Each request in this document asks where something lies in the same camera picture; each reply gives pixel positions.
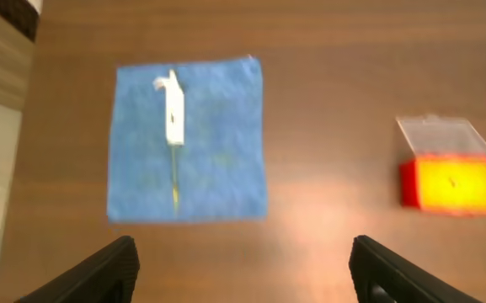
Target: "blue towel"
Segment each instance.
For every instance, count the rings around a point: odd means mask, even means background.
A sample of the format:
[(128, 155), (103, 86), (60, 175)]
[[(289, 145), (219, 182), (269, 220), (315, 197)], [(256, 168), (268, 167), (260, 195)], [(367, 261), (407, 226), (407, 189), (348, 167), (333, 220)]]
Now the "blue towel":
[[(174, 208), (165, 90), (152, 82), (174, 69), (184, 91), (179, 209)], [(259, 61), (127, 66), (117, 71), (109, 140), (112, 222), (200, 222), (267, 212)]]

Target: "thin metal shaft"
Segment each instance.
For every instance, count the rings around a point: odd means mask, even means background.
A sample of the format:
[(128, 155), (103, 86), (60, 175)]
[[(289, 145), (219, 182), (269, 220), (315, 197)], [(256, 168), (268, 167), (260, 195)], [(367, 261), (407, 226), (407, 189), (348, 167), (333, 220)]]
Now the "thin metal shaft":
[(174, 209), (175, 211), (179, 210), (179, 186), (177, 181), (177, 155), (176, 149), (177, 146), (170, 145), (169, 146), (172, 151), (172, 185), (174, 188)]

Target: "clear plastic lid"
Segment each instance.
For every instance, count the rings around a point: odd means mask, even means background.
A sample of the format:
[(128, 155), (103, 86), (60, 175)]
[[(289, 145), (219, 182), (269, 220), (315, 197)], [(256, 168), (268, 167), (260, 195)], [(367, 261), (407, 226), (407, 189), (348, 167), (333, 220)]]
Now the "clear plastic lid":
[(463, 118), (397, 118), (414, 154), (486, 156), (486, 141)]

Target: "wooden table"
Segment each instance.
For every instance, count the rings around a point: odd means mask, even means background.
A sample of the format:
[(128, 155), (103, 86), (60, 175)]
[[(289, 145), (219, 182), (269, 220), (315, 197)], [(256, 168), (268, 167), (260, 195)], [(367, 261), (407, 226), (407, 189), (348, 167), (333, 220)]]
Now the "wooden table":
[[(112, 226), (118, 66), (257, 56), (267, 220)], [(45, 1), (0, 263), (0, 302), (119, 235), (135, 302), (354, 302), (367, 234), (486, 300), (486, 217), (398, 205), (394, 117), (469, 118), (486, 139), (486, 0)]]

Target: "red and yellow box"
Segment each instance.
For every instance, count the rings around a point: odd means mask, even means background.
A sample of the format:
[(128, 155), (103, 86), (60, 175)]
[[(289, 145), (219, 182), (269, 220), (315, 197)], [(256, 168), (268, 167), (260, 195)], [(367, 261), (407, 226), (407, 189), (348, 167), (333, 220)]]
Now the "red and yellow box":
[(400, 177), (406, 206), (486, 215), (486, 156), (417, 156), (400, 166)]

